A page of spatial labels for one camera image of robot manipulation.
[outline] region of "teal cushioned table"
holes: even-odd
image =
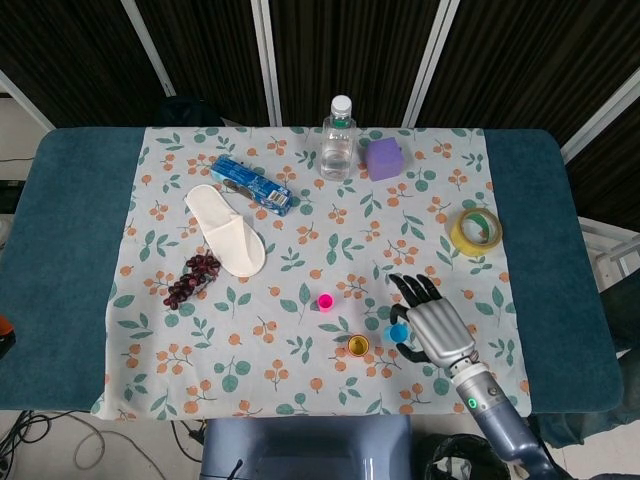
[[[40,144],[0,260],[0,409],[88,410],[143,128],[75,128]],[[487,130],[533,411],[614,407],[622,384],[560,151],[539,130]]]

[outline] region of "curtain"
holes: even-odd
[[[462,0],[417,126],[562,145],[640,67],[639,19],[637,0]]]
[[[640,99],[568,165],[578,215],[640,232]]]
[[[269,125],[249,0],[137,4],[178,95],[243,125]]]
[[[164,93],[119,0],[8,0],[0,69],[56,126],[148,125]]]
[[[400,126],[437,0],[271,0],[282,121],[321,125],[331,99],[360,126]]]

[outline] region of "purple sponge cube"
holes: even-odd
[[[369,143],[365,152],[369,178],[374,182],[402,173],[404,157],[395,138],[383,138]]]

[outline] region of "tape roll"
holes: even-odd
[[[486,254],[502,240],[502,225],[486,208],[471,208],[462,213],[451,230],[451,242],[468,257]]]

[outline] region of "robot finger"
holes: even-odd
[[[413,290],[413,293],[416,294],[416,297],[418,297],[418,300],[420,300],[420,302],[426,303],[431,300],[429,294],[424,291],[422,285],[420,285],[415,278],[410,277],[409,275],[403,275],[402,279],[411,287],[411,290]]]
[[[429,357],[423,351],[414,352],[409,347],[407,347],[404,343],[396,343],[396,348],[400,352],[400,354],[413,363],[430,363]]]
[[[389,320],[391,321],[391,325],[395,325],[396,323],[398,323],[398,317],[404,318],[408,322],[408,311],[409,309],[407,307],[405,307],[404,305],[400,305],[399,303],[396,303],[394,306],[392,306],[391,312],[389,312]]]
[[[431,282],[431,280],[429,280],[427,277],[421,274],[417,275],[416,277],[418,278],[418,280],[420,280],[420,283],[424,285],[424,288],[427,289],[427,293],[429,294],[432,300],[442,299],[442,295],[440,295],[440,292],[438,292],[438,289]]]
[[[400,278],[399,275],[396,275],[394,273],[389,275],[389,278],[391,279],[391,281],[393,281],[393,283],[396,284],[396,287],[398,287],[398,289],[400,290],[400,293],[402,293],[402,296],[404,297],[404,299],[407,301],[407,303],[411,308],[417,307],[418,305],[420,305],[420,300],[418,300],[418,297],[416,297],[413,294],[409,286],[406,283],[404,283],[404,280],[402,280],[402,278]]]

